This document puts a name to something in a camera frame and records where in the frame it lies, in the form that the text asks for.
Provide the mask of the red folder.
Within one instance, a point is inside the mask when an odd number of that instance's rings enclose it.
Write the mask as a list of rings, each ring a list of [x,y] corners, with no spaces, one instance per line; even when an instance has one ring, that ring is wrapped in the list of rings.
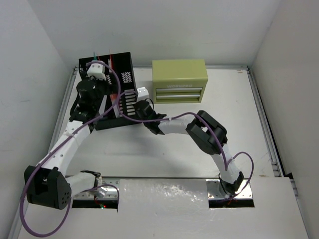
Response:
[[[98,53],[96,54],[96,56],[97,56],[98,60],[101,60],[100,56],[98,55]],[[110,50],[109,50],[108,65],[109,65],[109,67],[111,69],[114,70],[113,56],[112,56]],[[113,75],[112,71],[109,70],[108,77],[106,77],[106,78],[107,78],[107,80],[109,82],[111,82],[110,84],[112,85],[112,89],[111,89],[111,92],[109,94],[109,98],[111,100],[111,103],[114,104],[116,102],[116,99],[117,99],[117,96],[118,96],[118,93],[117,93],[118,84],[116,82],[116,79],[114,78],[114,75]],[[119,117],[119,111],[116,109],[116,106],[113,107],[113,112],[114,112],[115,118],[118,118]]]

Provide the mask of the black three-slot file rack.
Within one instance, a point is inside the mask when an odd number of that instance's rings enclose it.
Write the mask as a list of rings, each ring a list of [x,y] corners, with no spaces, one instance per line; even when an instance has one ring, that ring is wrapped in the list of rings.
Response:
[[[116,128],[116,127],[135,124],[135,122],[123,118],[121,114],[126,114],[133,119],[137,118],[135,109],[133,106],[133,104],[135,104],[137,100],[137,97],[134,95],[134,93],[131,92],[132,90],[135,91],[137,89],[135,78],[134,78],[131,53],[130,52],[117,53],[117,54],[112,54],[112,56],[113,56],[114,70],[111,69],[108,65],[109,55],[100,56],[100,59],[101,59],[100,61],[102,61],[103,62],[102,64],[105,66],[105,76],[108,77],[109,70],[112,71],[114,78],[116,79],[116,82],[118,84],[118,88],[121,88],[121,93],[123,95],[119,99],[119,107],[116,107],[116,109],[119,111],[119,117],[115,118],[113,109],[111,109],[107,115],[103,116],[97,122],[89,124],[90,129],[104,130],[104,129],[110,129],[110,128]],[[93,63],[97,63],[97,61],[93,61],[93,56],[79,59],[78,67],[79,67],[79,75],[81,77],[81,80],[88,77],[87,70],[89,66]],[[99,110],[100,115],[102,115],[102,113],[104,113],[113,105],[109,98],[110,92],[103,97],[100,110]],[[70,110],[69,120],[73,121],[73,119],[71,119],[71,110]],[[81,121],[83,123],[89,121],[89,119],[79,119],[79,120],[76,119],[76,120]]]

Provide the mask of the green binder folder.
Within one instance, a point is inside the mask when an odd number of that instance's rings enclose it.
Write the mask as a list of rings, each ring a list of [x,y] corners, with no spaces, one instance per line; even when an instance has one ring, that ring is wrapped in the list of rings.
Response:
[[[93,61],[97,61],[97,60],[98,60],[97,54],[96,52],[93,52]]]

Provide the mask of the olive green drawer toolbox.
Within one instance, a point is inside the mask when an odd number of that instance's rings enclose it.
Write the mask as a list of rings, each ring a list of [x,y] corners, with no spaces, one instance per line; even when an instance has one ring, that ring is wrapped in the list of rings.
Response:
[[[156,104],[200,103],[208,82],[204,59],[154,60],[152,77]]]

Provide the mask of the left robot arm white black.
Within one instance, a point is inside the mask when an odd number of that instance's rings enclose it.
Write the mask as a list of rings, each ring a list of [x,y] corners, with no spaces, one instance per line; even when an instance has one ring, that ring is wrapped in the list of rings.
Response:
[[[104,105],[103,98],[109,88],[107,81],[94,77],[77,84],[77,97],[71,107],[69,121],[48,153],[49,159],[42,159],[24,172],[29,203],[62,210],[75,195],[102,185],[102,176],[98,172],[82,170],[74,176],[65,176],[77,149],[94,130],[96,124],[91,120],[102,114],[100,107]]]

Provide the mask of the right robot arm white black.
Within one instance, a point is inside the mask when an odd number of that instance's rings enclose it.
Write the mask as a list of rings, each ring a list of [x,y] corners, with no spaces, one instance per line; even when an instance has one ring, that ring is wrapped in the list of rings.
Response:
[[[221,188],[229,196],[235,195],[244,180],[243,173],[234,162],[228,163],[231,154],[227,146],[227,130],[204,110],[196,115],[169,119],[157,114],[146,100],[134,104],[138,117],[153,134],[186,134],[206,154],[210,155],[219,169]]]

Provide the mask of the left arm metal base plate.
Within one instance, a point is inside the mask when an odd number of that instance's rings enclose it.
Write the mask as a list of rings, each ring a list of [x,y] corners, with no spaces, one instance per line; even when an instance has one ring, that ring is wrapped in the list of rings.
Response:
[[[90,189],[75,195],[75,200],[91,200],[91,201],[118,201],[120,190],[120,179],[103,177],[102,182],[98,183],[97,189]]]

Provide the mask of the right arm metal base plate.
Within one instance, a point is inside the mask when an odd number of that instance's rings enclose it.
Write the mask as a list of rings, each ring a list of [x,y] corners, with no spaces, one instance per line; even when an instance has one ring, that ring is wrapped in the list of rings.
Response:
[[[250,183],[247,185],[248,179],[244,179],[239,189],[235,192],[234,200],[253,200],[253,193]],[[222,189],[218,178],[206,179],[208,199],[212,201],[221,201],[228,199],[229,194],[225,193]]]

